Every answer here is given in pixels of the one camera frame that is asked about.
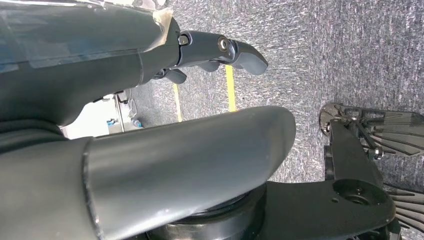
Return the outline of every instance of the protective plastic wrap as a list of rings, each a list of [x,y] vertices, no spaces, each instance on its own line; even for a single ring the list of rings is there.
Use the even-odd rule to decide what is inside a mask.
[[[165,44],[171,19],[102,1],[0,0],[0,73],[147,52]]]

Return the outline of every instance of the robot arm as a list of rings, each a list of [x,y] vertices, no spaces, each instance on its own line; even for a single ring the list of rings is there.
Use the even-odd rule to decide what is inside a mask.
[[[326,181],[296,184],[267,182],[295,140],[282,107],[98,138],[59,133],[104,95],[183,83],[182,67],[260,75],[268,63],[252,46],[83,2],[0,1],[0,33],[0,239],[345,240],[376,229],[388,239],[394,203],[336,120]]]

